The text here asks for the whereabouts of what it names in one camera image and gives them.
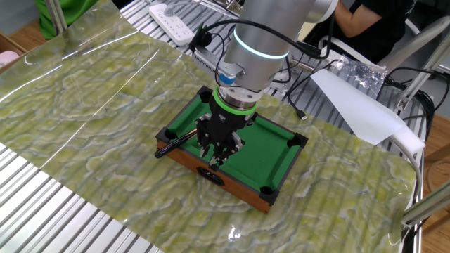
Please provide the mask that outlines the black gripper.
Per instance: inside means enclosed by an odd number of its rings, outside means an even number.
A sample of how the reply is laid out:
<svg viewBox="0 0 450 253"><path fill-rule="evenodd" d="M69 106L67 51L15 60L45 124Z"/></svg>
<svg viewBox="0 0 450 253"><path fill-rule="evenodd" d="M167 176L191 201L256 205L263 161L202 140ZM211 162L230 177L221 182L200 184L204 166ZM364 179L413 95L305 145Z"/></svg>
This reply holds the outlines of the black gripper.
<svg viewBox="0 0 450 253"><path fill-rule="evenodd" d="M204 158L214 145L213 156L210 165L219 164L236 154L245 143L236 133L243 129L251 116L254 114L256 105L249 110L234 110L217 102L215 99L209 101L210 115L203 115L196 121L197 140L200 146L200 157Z"/></svg>

